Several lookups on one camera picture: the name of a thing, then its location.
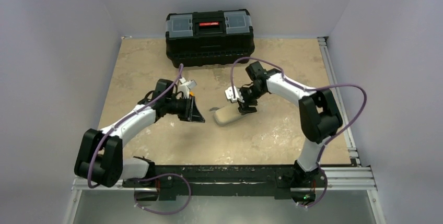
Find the black plastic toolbox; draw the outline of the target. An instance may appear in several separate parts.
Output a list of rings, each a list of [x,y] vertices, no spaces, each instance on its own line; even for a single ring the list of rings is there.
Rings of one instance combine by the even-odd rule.
[[[244,64],[255,50],[247,9],[168,14],[165,38],[175,68]]]

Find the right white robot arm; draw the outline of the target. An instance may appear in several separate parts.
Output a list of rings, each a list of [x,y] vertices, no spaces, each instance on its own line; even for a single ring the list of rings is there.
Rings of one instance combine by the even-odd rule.
[[[303,173],[319,168],[324,147],[343,125],[343,119],[330,87],[314,88],[288,78],[281,67],[265,69],[259,61],[245,68],[251,83],[240,88],[231,85],[226,97],[239,104],[239,112],[256,112],[258,99],[264,94],[280,96],[299,109],[300,126],[305,136],[295,168]]]

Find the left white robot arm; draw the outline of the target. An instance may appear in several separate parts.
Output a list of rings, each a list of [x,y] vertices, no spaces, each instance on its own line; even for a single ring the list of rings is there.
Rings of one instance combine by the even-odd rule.
[[[192,89],[195,80],[159,79],[134,109],[117,122],[102,129],[87,130],[74,165],[74,174],[88,181],[90,188],[113,187],[119,180],[157,179],[155,163],[145,157],[123,158],[124,147],[137,134],[167,114],[180,121],[204,123]]]

